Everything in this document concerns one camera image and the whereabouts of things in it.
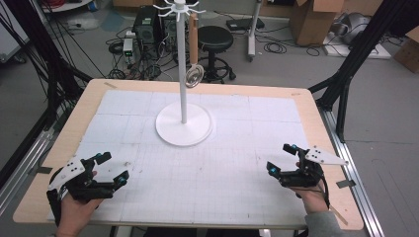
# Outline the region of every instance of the gray floor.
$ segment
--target gray floor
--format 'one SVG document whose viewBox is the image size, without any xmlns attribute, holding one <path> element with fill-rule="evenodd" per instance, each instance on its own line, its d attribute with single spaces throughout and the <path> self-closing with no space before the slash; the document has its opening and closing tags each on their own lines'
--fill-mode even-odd
<svg viewBox="0 0 419 237">
<path fill-rule="evenodd" d="M 84 11 L 72 11 L 59 17 L 65 19 Z M 112 8 L 93 15 L 99 19 L 99 28 L 77 32 L 74 37 L 107 75 L 112 69 L 113 58 L 105 41 L 114 39 L 116 32 L 131 26 L 133 17 L 128 13 L 117 14 Z M 225 26 L 225 20 L 228 20 L 225 16 L 206 14 L 202 24 Z M 263 20 L 266 29 L 261 31 L 287 24 L 282 19 Z M 258 34 L 281 40 L 291 38 L 289 29 Z M 75 43 L 68 36 L 65 38 L 77 67 L 101 78 Z M 342 57 L 326 56 L 321 48 L 318 56 L 312 56 L 307 54 L 306 48 L 287 45 L 287 53 L 277 54 L 266 52 L 264 45 L 263 42 L 256 43 L 257 55 L 249 62 L 246 35 L 235 35 L 234 45 L 220 55 L 237 75 L 234 81 L 226 80 L 226 84 L 308 88 L 332 76 L 344 61 Z M 383 46 L 391 55 L 398 50 L 398 46 L 389 42 Z M 171 62 L 163 69 L 173 65 Z M 166 73 L 156 80 L 178 81 L 176 68 Z M 351 84 L 345 137 L 385 236 L 419 236 L 419 186 L 416 185 L 419 161 L 415 153 L 419 149 L 417 88 L 419 75 L 393 59 L 368 59 Z M 314 98 L 319 96 L 321 93 L 315 94 Z M 0 65 L 0 98 L 0 167 L 3 167 L 46 107 L 41 83 L 31 63 Z M 31 179 L 32 176 L 28 176 L 0 216 L 0 235 L 45 236 L 53 232 L 52 225 L 18 224 L 12 219 Z M 89 226 L 82 236 L 106 236 L 109 231 L 109 227 Z M 368 236 L 366 230 L 351 231 L 350 234 Z M 142 236 L 141 230 L 134 229 L 133 236 Z M 292 236 L 292 233 L 273 231 L 273 236 Z"/>
</svg>

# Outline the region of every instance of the black stool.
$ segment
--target black stool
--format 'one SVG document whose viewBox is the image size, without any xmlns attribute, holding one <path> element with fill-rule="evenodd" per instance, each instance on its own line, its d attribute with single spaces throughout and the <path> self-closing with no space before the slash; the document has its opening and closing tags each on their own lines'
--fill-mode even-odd
<svg viewBox="0 0 419 237">
<path fill-rule="evenodd" d="M 202 57 L 200 60 L 208 59 L 209 65 L 205 67 L 205 74 L 203 80 L 208 82 L 212 81 L 221 81 L 221 84 L 224 84 L 222 80 L 228 74 L 230 80 L 234 80 L 236 75 L 233 73 L 233 70 L 228 63 L 221 58 L 215 57 L 216 53 L 221 53 L 226 51 L 233 45 L 233 35 L 228 30 L 215 27 L 201 27 L 198 29 L 198 47 L 203 51 L 209 53 L 208 57 Z M 222 62 L 223 66 L 215 67 L 215 62 Z M 218 75 L 218 71 L 225 71 L 222 75 Z"/>
</svg>

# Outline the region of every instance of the white pole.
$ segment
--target white pole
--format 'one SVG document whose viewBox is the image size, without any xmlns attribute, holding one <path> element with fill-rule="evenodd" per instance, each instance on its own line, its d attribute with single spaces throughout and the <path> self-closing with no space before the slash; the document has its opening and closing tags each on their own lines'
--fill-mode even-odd
<svg viewBox="0 0 419 237">
<path fill-rule="evenodd" d="M 183 9 L 185 4 L 176 4 L 176 8 Z M 179 21 L 176 22 L 176 34 L 178 41 L 178 61 L 179 61 L 179 84 L 181 90 L 181 111 L 182 123 L 188 121 L 186 107 L 186 58 L 185 58 L 185 13 L 178 13 Z"/>
</svg>

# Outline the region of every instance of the hand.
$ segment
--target hand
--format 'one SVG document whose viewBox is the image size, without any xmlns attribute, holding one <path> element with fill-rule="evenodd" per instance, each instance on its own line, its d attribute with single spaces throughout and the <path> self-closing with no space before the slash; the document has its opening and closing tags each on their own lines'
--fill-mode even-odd
<svg viewBox="0 0 419 237">
<path fill-rule="evenodd" d="M 91 199 L 89 202 L 83 202 L 67 194 L 61 201 L 61 220 L 56 236 L 76 237 L 87 225 L 93 211 L 102 201 L 103 199 Z"/>
<path fill-rule="evenodd" d="M 329 208 L 327 207 L 326 201 L 324 200 L 323 181 L 320 180 L 318 185 L 315 187 L 310 187 L 310 188 L 290 187 L 290 189 L 301 197 L 307 214 L 329 210 Z"/>
</svg>

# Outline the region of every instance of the metal stand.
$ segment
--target metal stand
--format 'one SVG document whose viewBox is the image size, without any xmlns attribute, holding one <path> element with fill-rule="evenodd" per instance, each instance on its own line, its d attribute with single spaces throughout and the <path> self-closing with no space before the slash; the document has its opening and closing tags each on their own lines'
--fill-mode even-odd
<svg viewBox="0 0 419 237">
<path fill-rule="evenodd" d="M 255 13 L 253 14 L 253 20 L 252 20 L 252 29 L 250 29 L 249 33 L 249 43 L 248 43 L 248 49 L 249 49 L 249 61 L 253 61 L 253 57 L 256 56 L 256 49 L 255 49 L 255 31 L 256 31 L 256 24 L 258 22 L 259 18 L 259 11 L 261 9 L 262 0 L 256 0 L 256 6 L 255 6 Z"/>
<path fill-rule="evenodd" d="M 332 111 L 333 104 L 340 98 L 336 132 L 341 142 L 345 142 L 344 125 L 351 81 L 407 1 L 384 0 L 339 70 L 332 77 L 308 88 L 311 93 L 327 88 L 316 101 L 317 106 L 325 111 Z"/>
</svg>

